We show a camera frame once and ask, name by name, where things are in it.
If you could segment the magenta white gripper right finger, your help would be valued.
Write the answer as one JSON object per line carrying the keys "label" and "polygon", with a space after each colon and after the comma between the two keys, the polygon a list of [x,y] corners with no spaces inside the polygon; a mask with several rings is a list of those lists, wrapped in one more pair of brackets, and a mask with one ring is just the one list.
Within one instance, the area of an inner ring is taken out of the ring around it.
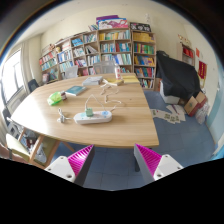
{"label": "magenta white gripper right finger", "polygon": [[183,169],[183,166],[169,154],[160,155],[139,144],[134,145],[134,157],[136,169],[141,172],[146,184]]}

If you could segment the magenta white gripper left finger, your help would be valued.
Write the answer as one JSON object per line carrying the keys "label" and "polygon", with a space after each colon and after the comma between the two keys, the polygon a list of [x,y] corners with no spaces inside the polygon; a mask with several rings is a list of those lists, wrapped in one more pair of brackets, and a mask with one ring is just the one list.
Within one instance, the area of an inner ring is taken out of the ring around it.
{"label": "magenta white gripper left finger", "polygon": [[68,157],[58,157],[46,168],[46,171],[73,182],[76,185],[82,186],[85,182],[94,155],[95,147],[89,145]]}

